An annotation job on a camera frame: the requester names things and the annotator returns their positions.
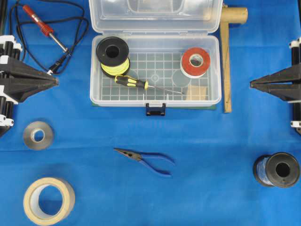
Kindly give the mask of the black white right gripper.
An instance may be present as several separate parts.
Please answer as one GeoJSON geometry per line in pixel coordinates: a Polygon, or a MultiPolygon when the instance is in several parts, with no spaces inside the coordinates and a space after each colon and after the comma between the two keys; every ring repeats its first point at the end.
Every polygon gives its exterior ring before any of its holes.
{"type": "Polygon", "coordinates": [[[276,84],[284,82],[301,81],[300,64],[300,39],[293,40],[289,44],[291,50],[292,66],[273,74],[263,76],[250,82],[250,87],[266,92],[283,101],[293,103],[293,120],[291,127],[301,134],[301,85],[300,84],[276,84]]]}

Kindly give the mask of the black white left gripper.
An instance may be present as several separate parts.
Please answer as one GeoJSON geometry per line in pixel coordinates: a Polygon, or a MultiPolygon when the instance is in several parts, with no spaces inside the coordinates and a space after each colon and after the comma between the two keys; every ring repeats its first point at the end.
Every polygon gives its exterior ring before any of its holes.
{"type": "Polygon", "coordinates": [[[0,36],[0,71],[26,79],[0,80],[0,136],[14,125],[15,104],[41,91],[58,86],[59,81],[52,75],[39,71],[19,61],[22,45],[13,35],[0,36]]]}

